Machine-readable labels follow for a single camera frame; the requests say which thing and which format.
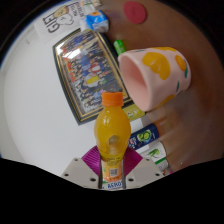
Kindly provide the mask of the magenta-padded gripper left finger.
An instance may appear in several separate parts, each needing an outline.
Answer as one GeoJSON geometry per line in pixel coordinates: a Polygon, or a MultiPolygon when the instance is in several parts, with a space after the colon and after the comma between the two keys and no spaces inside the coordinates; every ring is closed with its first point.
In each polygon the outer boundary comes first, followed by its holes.
{"type": "Polygon", "coordinates": [[[73,158],[61,177],[84,188],[101,189],[101,158],[98,148],[94,146],[81,158],[73,158]]]}

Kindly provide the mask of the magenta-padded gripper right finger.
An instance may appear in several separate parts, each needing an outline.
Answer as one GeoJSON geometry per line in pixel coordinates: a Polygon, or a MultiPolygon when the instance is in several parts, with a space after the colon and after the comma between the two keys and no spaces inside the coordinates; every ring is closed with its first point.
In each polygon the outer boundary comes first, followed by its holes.
{"type": "Polygon", "coordinates": [[[134,149],[127,148],[123,158],[123,186],[125,189],[140,188],[162,177],[163,173],[150,158],[144,158],[134,149]]]}

